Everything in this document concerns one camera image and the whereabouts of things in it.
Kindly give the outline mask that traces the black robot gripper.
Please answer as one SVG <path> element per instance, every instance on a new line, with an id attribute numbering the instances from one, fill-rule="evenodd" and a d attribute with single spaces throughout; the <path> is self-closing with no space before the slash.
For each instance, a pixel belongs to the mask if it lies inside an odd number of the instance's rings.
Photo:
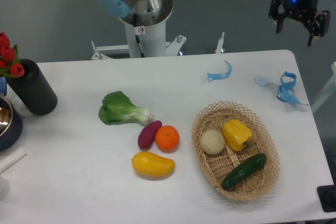
<path id="1" fill-rule="evenodd" d="M 279 7 L 284 3 L 284 11 Z M 311 46 L 314 37 L 323 37 L 329 30 L 330 11 L 317 12 L 318 0 L 271 0 L 268 17 L 276 24 L 276 33 L 280 33 L 284 20 L 289 17 L 300 23 L 308 23 L 308 46 Z"/>

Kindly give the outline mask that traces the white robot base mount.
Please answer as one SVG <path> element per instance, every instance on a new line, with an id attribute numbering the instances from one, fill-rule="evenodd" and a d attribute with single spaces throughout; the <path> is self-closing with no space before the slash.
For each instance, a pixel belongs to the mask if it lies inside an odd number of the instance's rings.
<path id="1" fill-rule="evenodd" d="M 105 60 L 118 55 L 128 55 L 130 58 L 183 55 L 182 47 L 187 38 L 177 35 L 173 41 L 166 41 L 165 21 L 153 26 L 133 27 L 128 23 L 124 25 L 128 43 L 97 47 L 92 42 L 93 60 Z"/>

